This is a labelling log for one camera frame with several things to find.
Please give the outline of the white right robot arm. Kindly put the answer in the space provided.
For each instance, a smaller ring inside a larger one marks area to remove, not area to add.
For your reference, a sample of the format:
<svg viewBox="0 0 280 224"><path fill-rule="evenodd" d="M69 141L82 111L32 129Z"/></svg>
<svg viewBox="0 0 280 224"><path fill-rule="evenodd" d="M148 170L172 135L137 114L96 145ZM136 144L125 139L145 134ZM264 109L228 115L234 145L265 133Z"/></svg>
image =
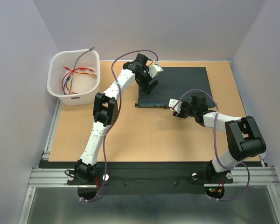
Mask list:
<svg viewBox="0 0 280 224"><path fill-rule="evenodd" d="M216 182L224 173L233 169L248 158L264 154L266 143L254 117L233 117L216 110L209 110L206 98L214 99L206 92L198 89L190 90L191 100L170 99L169 109L175 117L193 117L195 122L203 127L213 129L215 159L208 162L205 176L208 181ZM219 155L217 151L216 131L226 133L228 149Z"/></svg>

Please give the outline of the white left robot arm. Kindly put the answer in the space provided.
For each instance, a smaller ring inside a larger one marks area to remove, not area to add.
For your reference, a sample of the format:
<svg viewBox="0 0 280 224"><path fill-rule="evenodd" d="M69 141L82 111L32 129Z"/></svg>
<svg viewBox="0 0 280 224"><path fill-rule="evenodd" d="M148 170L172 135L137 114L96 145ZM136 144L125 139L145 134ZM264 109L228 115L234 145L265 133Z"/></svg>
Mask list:
<svg viewBox="0 0 280 224"><path fill-rule="evenodd" d="M139 53L135 60L124 63L119 76L115 77L108 89L96 94L92 131L84 152L74 166L74 176L83 183L89 184L94 180L100 147L108 131L119 118L121 103L118 101L121 101L124 91L136 82L140 89L149 94L158 84L155 77L163 72L163 68L157 62L148 66L148 60L148 57Z"/></svg>

